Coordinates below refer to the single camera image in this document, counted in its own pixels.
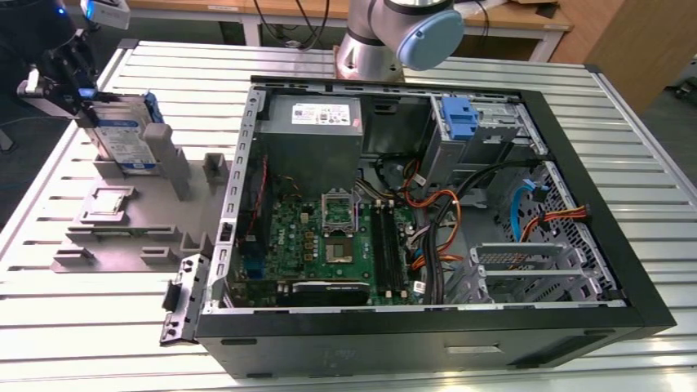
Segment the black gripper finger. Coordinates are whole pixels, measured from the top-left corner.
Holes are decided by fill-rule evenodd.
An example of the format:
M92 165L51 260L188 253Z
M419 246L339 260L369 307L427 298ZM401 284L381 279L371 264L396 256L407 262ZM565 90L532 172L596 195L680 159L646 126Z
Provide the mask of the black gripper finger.
M97 88L97 66L88 41L89 33L77 29L72 38L40 56L40 75L61 91L81 98L84 90Z
M87 103L72 96L53 95L33 98L33 106L53 117L73 119L83 128L95 128L99 118Z

